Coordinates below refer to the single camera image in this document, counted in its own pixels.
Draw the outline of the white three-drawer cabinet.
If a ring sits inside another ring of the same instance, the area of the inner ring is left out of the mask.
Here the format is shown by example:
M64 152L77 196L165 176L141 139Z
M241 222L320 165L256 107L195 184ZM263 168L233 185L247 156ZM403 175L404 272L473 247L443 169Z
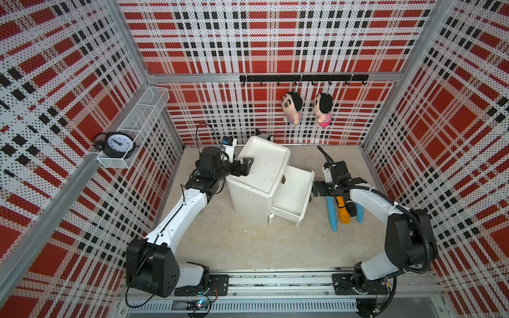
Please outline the white three-drawer cabinet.
M230 175L226 184L236 213L256 224L267 224L273 198L289 163L290 149L252 136L239 154L239 159L252 158L248 176Z

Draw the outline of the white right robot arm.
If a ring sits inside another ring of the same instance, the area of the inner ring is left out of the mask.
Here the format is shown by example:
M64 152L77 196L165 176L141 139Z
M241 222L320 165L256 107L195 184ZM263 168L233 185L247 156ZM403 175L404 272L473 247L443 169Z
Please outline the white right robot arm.
M436 238L424 210L404 207L362 178L315 181L312 193L315 197L346 197L366 208L386 228L383 252L353 267L347 291L369 294L386 279L407 272L425 274L437 258Z

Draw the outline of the white drawer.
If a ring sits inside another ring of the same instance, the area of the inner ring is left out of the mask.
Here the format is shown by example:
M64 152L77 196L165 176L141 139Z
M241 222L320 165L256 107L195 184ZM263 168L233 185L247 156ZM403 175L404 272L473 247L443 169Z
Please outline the white drawer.
M311 201L315 172L287 166L283 176L285 184L279 183L274 194L270 216L291 221L299 227Z

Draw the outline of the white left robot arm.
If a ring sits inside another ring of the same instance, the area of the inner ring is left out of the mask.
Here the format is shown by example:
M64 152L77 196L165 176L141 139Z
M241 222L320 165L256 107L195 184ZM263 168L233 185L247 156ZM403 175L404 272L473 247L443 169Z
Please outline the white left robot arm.
M182 237L197 215L228 176L249 175L254 158L235 158L234 147L206 147L200 152L196 167L182 185L177 204L145 238L135 238L127 246L126 284L162 298L176 289L189 294L205 294L209 290L209 268L188 262L179 264L175 253Z

